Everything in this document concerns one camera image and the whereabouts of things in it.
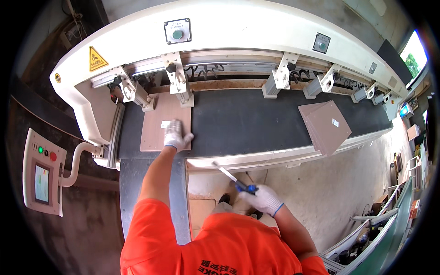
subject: blue screwdriver handle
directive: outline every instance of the blue screwdriver handle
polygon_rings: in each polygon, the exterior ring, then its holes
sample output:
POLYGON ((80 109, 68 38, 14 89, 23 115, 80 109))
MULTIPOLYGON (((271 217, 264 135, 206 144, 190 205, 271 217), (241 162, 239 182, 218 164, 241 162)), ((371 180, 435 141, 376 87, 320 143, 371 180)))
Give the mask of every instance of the blue screwdriver handle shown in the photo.
POLYGON ((258 191, 258 187, 256 187, 255 185, 251 184, 251 185, 246 185, 244 183, 242 183, 241 181, 237 180, 235 182, 236 186, 235 188, 238 189, 238 191, 245 191, 248 192, 252 195, 255 195, 255 192, 258 191))

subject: screwdriver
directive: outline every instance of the screwdriver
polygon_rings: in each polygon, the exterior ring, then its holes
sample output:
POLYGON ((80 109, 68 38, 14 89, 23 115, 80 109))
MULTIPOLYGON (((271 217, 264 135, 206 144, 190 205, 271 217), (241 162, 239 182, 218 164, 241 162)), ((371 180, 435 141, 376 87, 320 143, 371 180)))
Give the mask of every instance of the screwdriver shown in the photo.
POLYGON ((212 162, 212 165, 215 166, 216 168, 218 168, 220 171, 222 171, 225 175, 227 175, 231 180, 233 180, 235 182, 235 188, 238 189, 238 191, 245 191, 248 192, 252 195, 255 195, 255 192, 257 192, 258 187, 256 187, 255 185, 251 184, 251 185, 246 185, 244 183, 242 183, 241 181, 239 181, 238 179, 236 179, 236 177, 234 177, 231 173, 229 173, 225 168, 221 167, 218 165, 218 163, 216 161, 212 162))

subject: white pipe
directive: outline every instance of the white pipe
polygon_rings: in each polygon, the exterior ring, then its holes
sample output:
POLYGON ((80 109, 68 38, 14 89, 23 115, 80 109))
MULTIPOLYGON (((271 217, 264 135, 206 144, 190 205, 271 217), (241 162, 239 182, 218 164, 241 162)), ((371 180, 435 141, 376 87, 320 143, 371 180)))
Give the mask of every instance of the white pipe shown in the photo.
POLYGON ((72 186, 78 177, 78 168, 80 166, 80 157, 83 151, 90 152, 92 154, 97 154, 99 152, 99 147, 92 145, 87 142, 81 142, 75 148, 75 152, 73 153, 72 159, 72 172, 68 178, 63 178, 61 181, 62 187, 70 187, 72 186))

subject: green button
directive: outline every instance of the green button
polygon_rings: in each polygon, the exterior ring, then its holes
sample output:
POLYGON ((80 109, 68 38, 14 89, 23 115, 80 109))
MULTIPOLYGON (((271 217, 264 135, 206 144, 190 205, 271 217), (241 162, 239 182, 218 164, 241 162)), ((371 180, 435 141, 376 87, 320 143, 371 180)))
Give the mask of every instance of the green button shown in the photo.
POLYGON ((174 39, 180 39, 180 38, 182 38, 182 36, 183 36, 183 32, 182 32, 181 30, 175 30, 175 31, 172 33, 172 37, 173 37, 174 39))

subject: warning sign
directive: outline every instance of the warning sign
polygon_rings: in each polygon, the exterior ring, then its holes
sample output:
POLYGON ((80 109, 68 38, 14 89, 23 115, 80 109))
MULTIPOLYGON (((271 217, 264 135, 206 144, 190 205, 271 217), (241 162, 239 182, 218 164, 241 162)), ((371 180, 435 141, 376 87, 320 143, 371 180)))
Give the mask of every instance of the warning sign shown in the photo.
POLYGON ((99 55, 99 53, 92 46, 90 46, 90 56, 88 59, 88 63, 91 72, 99 68, 105 67, 109 64, 102 56, 99 55))

